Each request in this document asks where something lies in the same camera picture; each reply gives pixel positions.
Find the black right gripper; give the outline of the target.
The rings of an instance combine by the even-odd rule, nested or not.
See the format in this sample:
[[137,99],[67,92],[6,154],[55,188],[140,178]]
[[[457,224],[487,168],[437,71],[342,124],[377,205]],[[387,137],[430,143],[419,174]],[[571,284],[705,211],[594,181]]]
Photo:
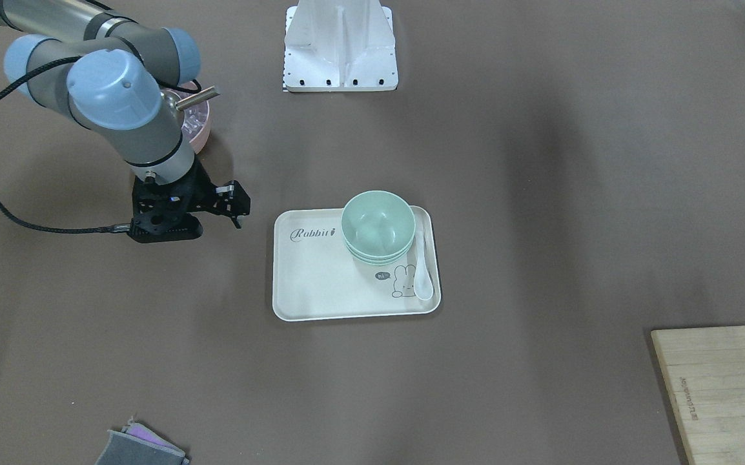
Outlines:
[[174,183],[136,180],[127,235],[140,243],[194,240],[203,234],[203,227],[193,214],[210,211],[217,200],[216,186],[199,159]]

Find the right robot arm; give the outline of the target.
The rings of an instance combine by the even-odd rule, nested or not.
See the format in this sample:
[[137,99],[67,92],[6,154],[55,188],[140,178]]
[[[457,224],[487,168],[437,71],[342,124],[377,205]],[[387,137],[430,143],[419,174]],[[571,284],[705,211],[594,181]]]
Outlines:
[[3,58],[0,102],[24,95],[104,138],[134,175],[127,223],[56,229],[0,213],[53,234],[125,234],[141,243],[194,240],[196,212],[235,220],[236,182],[214,185],[183,133],[171,90],[195,83],[201,56],[189,33],[150,28],[95,1],[0,1],[0,26],[21,33]]

